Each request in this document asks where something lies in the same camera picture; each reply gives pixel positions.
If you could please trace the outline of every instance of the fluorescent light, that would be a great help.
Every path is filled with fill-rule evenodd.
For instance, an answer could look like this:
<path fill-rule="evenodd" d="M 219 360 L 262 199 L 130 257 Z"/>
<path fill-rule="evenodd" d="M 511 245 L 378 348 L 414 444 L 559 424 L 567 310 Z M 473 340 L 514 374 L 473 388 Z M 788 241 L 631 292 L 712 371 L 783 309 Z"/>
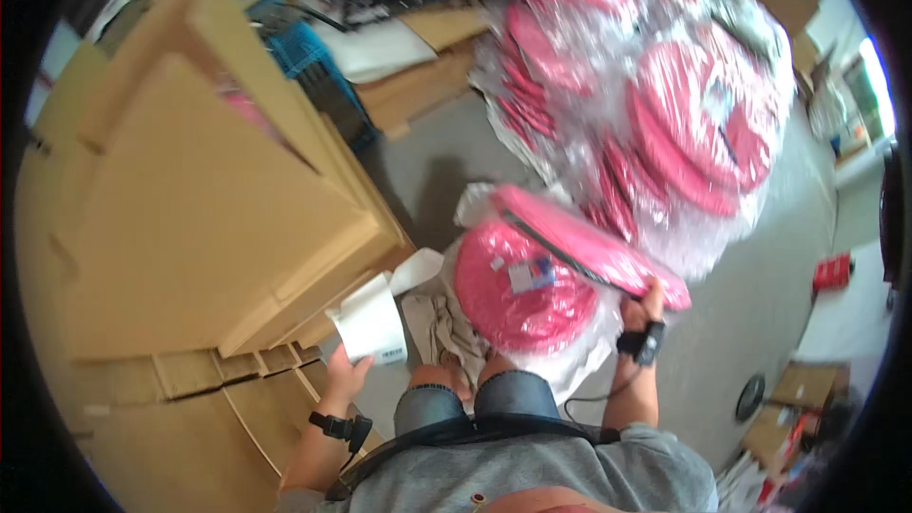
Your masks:
<path fill-rule="evenodd" d="M 874 49 L 874 42 L 868 36 L 862 40 L 858 46 L 858 52 L 861 53 L 864 60 L 864 70 L 867 72 L 867 79 L 871 82 L 871 89 L 874 90 L 874 97 L 877 99 L 877 112 L 880 114 L 880 124 L 883 127 L 883 136 L 891 137 L 896 130 L 896 117 L 893 113 L 893 104 L 890 103 L 890 90 L 886 87 L 886 74 L 884 68 L 880 65 L 880 59 L 877 57 L 877 51 Z"/>

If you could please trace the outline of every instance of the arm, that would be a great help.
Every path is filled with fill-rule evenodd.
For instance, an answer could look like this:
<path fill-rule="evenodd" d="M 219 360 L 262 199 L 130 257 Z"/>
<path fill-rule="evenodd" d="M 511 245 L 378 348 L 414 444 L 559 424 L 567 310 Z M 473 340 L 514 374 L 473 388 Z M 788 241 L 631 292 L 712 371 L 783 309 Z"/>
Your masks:
<path fill-rule="evenodd" d="M 642 302 L 624 299 L 621 317 L 624 330 L 643 332 L 650 321 L 661 321 L 663 312 L 662 284 L 654 281 Z M 602 416 L 602 428 L 623 430 L 633 422 L 644 422 L 658 428 L 658 392 L 656 365 L 641 367 L 627 354 L 617 357 L 611 398 Z"/>
<path fill-rule="evenodd" d="M 364 379 L 373 363 L 374 358 L 367 357 L 352 366 L 345 345 L 340 344 L 329 356 L 326 392 L 314 410 L 324 416 L 345 418 L 348 405 L 364 388 Z M 280 490 L 313 489 L 325 493 L 338 479 L 339 468 L 348 456 L 348 442 L 324 436 L 322 429 L 308 424 L 282 475 Z"/>

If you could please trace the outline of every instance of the plastic bag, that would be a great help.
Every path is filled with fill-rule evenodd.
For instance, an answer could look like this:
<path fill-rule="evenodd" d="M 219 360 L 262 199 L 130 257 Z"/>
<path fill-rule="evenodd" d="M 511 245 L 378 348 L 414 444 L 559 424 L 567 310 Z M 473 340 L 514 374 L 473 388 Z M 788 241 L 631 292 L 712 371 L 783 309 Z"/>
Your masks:
<path fill-rule="evenodd" d="M 689 280 L 750 233 L 794 91 L 755 1 L 508 0 L 494 35 L 494 130 L 590 222 Z"/>
<path fill-rule="evenodd" d="M 663 283 L 668 309 L 690 307 L 670 270 L 546 199 L 503 186 L 485 206 L 462 237 L 452 281 L 466 317 L 499 351 L 560 351 L 591 324 L 599 290 L 642 296 L 650 278 Z"/>
<path fill-rule="evenodd" d="M 680 279 L 578 218 L 566 202 L 559 190 L 534 196 L 469 185 L 454 218 L 469 229 L 446 251 L 441 270 L 459 315 L 518 368 L 547 380 L 558 404 L 610 355 L 627 290 L 641 295 L 646 278 L 656 276 L 672 307 L 690 305 Z"/>

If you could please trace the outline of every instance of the denim shorts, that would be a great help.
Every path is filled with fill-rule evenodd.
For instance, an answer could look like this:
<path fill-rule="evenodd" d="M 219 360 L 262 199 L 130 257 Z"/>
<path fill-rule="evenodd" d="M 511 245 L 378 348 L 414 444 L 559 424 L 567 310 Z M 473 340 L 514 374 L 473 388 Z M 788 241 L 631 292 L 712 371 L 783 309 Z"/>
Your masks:
<path fill-rule="evenodd" d="M 505 370 L 489 378 L 475 394 L 475 416 L 518 414 L 560 420 L 551 386 L 527 370 Z M 399 399 L 393 423 L 396 436 L 439 422 L 458 421 L 469 416 L 462 401 L 443 384 L 412 386 Z"/>

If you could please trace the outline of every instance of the hand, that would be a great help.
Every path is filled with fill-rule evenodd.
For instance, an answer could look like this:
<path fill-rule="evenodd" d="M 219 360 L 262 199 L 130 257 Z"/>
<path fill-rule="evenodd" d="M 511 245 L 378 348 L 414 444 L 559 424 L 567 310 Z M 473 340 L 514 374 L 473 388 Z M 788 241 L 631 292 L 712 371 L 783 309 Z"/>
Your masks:
<path fill-rule="evenodd" d="M 662 321 L 665 313 L 665 288 L 658 279 L 652 279 L 649 291 L 642 301 L 637 302 L 625 297 L 621 300 L 621 318 L 624 320 L 624 331 L 644 332 L 646 324 L 651 321 Z"/>
<path fill-rule="evenodd" d="M 324 397 L 346 404 L 353 402 L 355 396 L 364 388 L 364 379 L 368 376 L 368 370 L 373 364 L 374 356 L 370 355 L 353 366 L 348 361 L 345 345 L 340 343 L 336 350 L 329 355 L 329 362 L 326 364 L 328 384 Z"/>

